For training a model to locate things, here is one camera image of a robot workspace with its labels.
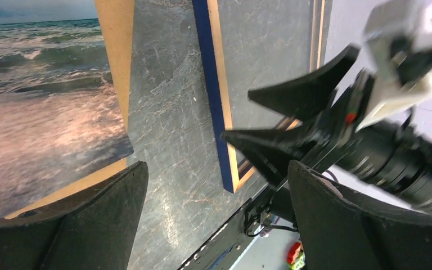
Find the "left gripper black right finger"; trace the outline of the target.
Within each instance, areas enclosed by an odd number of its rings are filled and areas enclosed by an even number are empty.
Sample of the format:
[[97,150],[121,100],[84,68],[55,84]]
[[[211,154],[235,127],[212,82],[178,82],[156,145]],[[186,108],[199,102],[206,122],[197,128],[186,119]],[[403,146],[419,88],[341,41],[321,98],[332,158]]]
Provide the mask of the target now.
[[432,269],[432,215],[331,182],[295,160],[288,184],[309,269]]

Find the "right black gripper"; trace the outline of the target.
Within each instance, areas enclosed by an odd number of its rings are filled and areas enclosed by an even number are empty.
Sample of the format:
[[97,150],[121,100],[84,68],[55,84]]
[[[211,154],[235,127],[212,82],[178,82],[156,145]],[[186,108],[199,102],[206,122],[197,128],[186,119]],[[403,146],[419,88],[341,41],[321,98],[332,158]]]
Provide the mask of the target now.
[[[283,116],[309,120],[332,104],[336,87],[354,65],[359,52],[359,47],[349,44],[319,69],[280,84],[251,89],[248,99]],[[221,139],[241,152],[272,187],[283,183],[292,160],[324,172],[347,153],[350,138],[366,111],[374,81],[372,73],[362,69],[353,84],[314,124],[289,130],[225,130]]]

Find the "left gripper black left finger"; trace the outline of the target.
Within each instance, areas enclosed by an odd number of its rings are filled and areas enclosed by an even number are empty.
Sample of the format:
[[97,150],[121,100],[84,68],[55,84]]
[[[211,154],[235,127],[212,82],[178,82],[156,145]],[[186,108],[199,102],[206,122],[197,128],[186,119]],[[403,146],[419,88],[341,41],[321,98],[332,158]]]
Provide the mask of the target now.
[[0,218],[0,269],[126,269],[148,182],[139,161],[61,200]]

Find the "beach landscape photo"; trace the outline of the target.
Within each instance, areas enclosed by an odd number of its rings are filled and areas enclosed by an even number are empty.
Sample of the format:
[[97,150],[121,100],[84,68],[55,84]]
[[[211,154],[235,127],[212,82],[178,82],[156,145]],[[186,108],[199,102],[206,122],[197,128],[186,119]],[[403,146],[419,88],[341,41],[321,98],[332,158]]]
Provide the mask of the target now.
[[133,153],[94,1],[0,1],[0,218]]

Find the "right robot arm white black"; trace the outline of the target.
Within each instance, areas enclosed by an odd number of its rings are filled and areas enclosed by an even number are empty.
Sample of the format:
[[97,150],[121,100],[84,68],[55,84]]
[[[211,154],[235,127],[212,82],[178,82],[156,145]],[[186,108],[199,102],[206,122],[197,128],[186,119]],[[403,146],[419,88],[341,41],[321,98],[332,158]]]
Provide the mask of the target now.
[[318,173],[336,165],[432,214],[432,142],[416,134],[409,120],[361,126],[375,86],[375,77],[367,71],[337,96],[337,85],[358,54],[359,48],[349,44],[305,76],[248,92],[249,100],[298,120],[296,127],[225,130],[221,138],[272,187],[287,180],[292,160]]

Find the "wooden picture frame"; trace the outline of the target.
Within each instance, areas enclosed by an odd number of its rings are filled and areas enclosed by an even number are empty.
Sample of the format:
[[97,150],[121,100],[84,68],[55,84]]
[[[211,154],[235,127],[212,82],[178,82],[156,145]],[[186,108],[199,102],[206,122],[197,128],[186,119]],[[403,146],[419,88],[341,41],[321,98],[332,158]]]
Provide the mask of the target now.
[[[193,11],[222,183],[226,191],[234,194],[255,173],[255,168],[246,158],[239,155],[232,146],[220,138],[221,133],[225,129],[233,128],[233,125],[218,2],[193,1]],[[323,63],[332,10],[331,1],[310,2],[312,10],[310,14],[308,71],[320,67]],[[295,127],[296,124],[295,119],[283,116],[273,127],[289,129]]]

